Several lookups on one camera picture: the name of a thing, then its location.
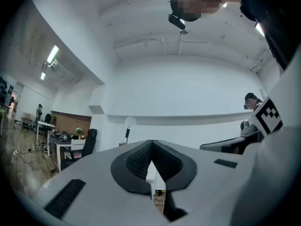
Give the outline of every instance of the brown wall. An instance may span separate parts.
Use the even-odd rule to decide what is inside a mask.
[[[50,123],[52,123],[54,116],[56,117],[56,123],[55,123],[56,130],[58,131],[64,130],[72,134],[77,134],[75,129],[77,127],[80,127],[83,129],[83,135],[87,136],[88,130],[90,129],[92,117],[52,111]]]

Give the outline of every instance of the fluorescent light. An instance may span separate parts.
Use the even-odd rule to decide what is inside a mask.
[[[44,72],[42,72],[42,75],[41,75],[41,80],[44,80],[45,79],[45,73]]]
[[[55,57],[56,53],[58,52],[58,47],[55,45],[53,47],[53,49],[51,50],[50,52],[50,55],[48,56],[48,59],[47,59],[47,62],[48,63],[51,63],[53,58]]]
[[[262,34],[262,36],[264,36],[264,33],[263,33],[263,31],[262,31],[262,29],[261,29],[259,23],[257,23],[257,25],[256,25],[255,28]]]

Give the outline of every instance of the floor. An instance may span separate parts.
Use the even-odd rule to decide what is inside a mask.
[[[39,135],[39,143],[45,143],[46,136]],[[20,152],[28,152],[28,149],[36,150],[36,134],[32,130],[21,128],[21,125],[8,120],[7,129],[2,137],[0,137],[0,162],[8,180],[13,189],[25,193],[25,195],[32,197],[37,190],[43,186],[50,178],[57,172],[56,157],[51,154],[50,157],[46,153],[31,152],[18,155],[13,155],[13,152],[18,150]]]

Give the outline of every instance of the cable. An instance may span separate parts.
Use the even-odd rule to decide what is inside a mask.
[[[32,161],[30,161],[30,162],[26,162],[26,161],[23,159],[23,157],[22,157],[22,156],[20,156],[20,155],[18,155],[18,154],[17,154],[17,156],[18,156],[18,157],[20,157],[20,158],[22,159],[22,161],[24,161],[24,163],[25,163],[25,164],[28,164],[28,165],[30,165],[32,169],[35,169],[35,170],[42,169],[44,172],[48,172],[48,173],[53,173],[53,172],[55,172],[55,169],[53,169],[53,170],[51,170],[51,171],[46,171],[46,170],[45,170],[44,168],[42,168],[42,167],[39,167],[39,168],[34,168],[34,167],[32,166]]]

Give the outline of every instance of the black office chair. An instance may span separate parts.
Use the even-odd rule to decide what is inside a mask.
[[[80,158],[90,155],[93,152],[95,143],[96,143],[96,136],[97,136],[97,130],[96,129],[90,129],[88,131],[88,136],[86,138],[86,142],[84,144],[84,148],[81,150],[67,150],[63,148],[64,152],[68,152],[71,155],[71,159],[63,159],[61,161],[61,170],[64,170],[65,168],[72,165],[74,162],[78,161]],[[73,153],[81,152],[81,157],[74,158]]]

